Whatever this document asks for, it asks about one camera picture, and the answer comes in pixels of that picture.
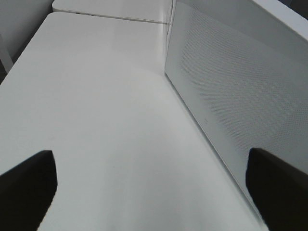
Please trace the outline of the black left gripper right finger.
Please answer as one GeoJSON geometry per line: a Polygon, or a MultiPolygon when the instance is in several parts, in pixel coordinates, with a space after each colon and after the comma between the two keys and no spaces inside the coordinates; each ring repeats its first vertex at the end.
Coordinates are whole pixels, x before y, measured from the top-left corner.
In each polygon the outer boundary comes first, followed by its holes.
{"type": "Polygon", "coordinates": [[[246,187],[270,231],[308,229],[308,176],[261,148],[249,152],[246,187]]]}

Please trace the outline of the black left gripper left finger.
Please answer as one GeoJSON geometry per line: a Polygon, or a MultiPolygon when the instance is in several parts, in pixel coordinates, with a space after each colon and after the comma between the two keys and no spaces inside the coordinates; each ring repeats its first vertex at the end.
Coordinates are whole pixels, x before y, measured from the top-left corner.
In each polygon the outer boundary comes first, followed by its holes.
{"type": "Polygon", "coordinates": [[[36,231],[57,191],[54,155],[44,150],[0,176],[0,229],[36,231]]]}

